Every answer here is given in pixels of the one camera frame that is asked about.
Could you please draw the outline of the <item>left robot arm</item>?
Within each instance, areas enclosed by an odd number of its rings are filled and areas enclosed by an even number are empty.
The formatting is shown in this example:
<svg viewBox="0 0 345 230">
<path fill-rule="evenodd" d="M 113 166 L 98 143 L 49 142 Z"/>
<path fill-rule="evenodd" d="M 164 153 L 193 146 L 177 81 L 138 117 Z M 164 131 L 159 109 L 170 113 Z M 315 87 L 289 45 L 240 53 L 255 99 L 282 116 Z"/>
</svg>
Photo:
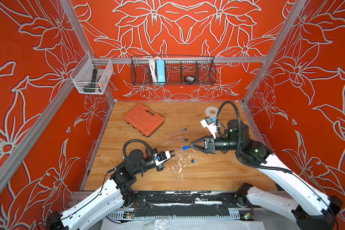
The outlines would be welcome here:
<svg viewBox="0 0 345 230">
<path fill-rule="evenodd" d="M 133 204 L 135 192 L 131 186 L 136 175 L 150 169 L 162 171 L 164 164 L 174 156 L 173 151 L 152 150 L 151 158 L 142 150 L 135 149 L 123 162 L 112 170 L 104 184 L 77 205 L 63 212 L 51 213 L 46 221 L 46 230 L 87 230 L 116 209 Z"/>
</svg>

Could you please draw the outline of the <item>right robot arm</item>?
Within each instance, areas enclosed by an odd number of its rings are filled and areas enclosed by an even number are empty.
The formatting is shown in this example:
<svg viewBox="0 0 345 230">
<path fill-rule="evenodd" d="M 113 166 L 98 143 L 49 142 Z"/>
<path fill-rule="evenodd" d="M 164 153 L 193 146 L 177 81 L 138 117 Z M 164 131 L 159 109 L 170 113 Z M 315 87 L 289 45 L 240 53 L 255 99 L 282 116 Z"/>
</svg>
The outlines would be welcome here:
<svg viewBox="0 0 345 230">
<path fill-rule="evenodd" d="M 338 226 L 341 199 L 326 195 L 295 174 L 267 146 L 250 138 L 246 124 L 230 120 L 226 134 L 219 135 L 216 119 L 207 117 L 200 123 L 211 134 L 193 141 L 191 148 L 206 154 L 233 150 L 240 163 L 258 169 L 290 195 L 285 198 L 243 183 L 235 194 L 238 206 L 261 206 L 293 221 L 301 230 L 332 230 Z"/>
</svg>

